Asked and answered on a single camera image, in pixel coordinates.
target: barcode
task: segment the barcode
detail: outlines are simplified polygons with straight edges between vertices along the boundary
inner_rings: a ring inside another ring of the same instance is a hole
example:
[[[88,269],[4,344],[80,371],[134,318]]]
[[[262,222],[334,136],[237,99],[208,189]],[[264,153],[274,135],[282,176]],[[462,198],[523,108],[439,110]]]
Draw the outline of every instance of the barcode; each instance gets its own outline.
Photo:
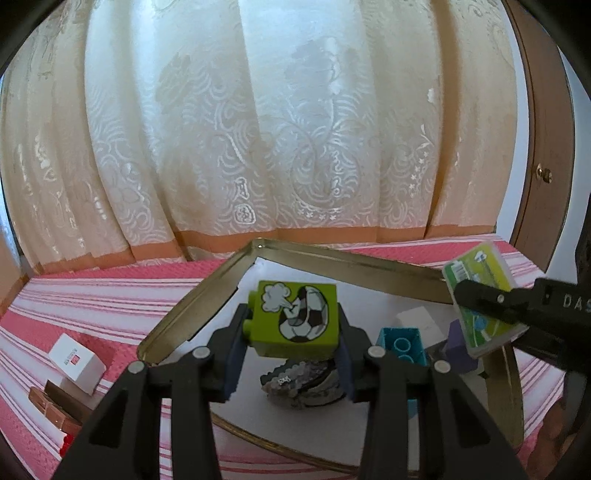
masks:
[[[470,278],[470,275],[468,275],[468,271],[462,262],[452,263],[452,273],[453,276],[456,277],[458,283],[462,280],[468,280]]]

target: red object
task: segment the red object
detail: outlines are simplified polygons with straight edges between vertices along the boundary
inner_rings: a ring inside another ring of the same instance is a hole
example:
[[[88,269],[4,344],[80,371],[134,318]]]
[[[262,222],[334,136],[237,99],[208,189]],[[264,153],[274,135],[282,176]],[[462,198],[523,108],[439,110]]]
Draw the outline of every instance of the red object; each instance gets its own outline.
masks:
[[[64,437],[64,444],[60,448],[60,457],[64,458],[64,455],[68,451],[68,448],[70,448],[70,445],[73,441],[74,436],[70,435],[69,433],[66,433],[66,436]]]

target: purple toy block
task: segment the purple toy block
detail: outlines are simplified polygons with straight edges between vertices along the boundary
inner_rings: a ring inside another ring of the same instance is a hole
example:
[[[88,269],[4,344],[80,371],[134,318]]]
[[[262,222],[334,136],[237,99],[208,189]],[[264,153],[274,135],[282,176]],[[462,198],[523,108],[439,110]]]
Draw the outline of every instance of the purple toy block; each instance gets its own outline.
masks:
[[[478,368],[478,360],[468,355],[466,350],[466,342],[459,320],[454,320],[449,326],[443,354],[452,366],[452,370],[457,374],[467,374]]]

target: door knob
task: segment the door knob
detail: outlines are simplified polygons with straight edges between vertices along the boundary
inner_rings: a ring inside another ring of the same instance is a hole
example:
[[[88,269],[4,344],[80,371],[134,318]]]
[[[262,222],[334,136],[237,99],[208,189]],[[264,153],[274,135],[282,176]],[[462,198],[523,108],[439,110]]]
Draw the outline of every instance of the door knob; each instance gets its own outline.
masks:
[[[538,180],[543,180],[545,183],[552,183],[552,172],[549,168],[542,168],[538,165],[535,169],[535,176]]]

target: white box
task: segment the white box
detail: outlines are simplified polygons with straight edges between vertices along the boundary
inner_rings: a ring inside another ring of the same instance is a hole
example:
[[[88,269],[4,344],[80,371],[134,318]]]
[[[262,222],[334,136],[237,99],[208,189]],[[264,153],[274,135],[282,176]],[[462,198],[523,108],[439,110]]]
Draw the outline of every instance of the white box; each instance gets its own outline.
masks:
[[[107,368],[96,354],[65,333],[61,334],[51,351],[50,360],[81,390],[92,395]]]
[[[415,327],[421,330],[423,348],[429,348],[431,345],[447,339],[425,307],[401,312],[396,317],[398,317],[403,327]]]

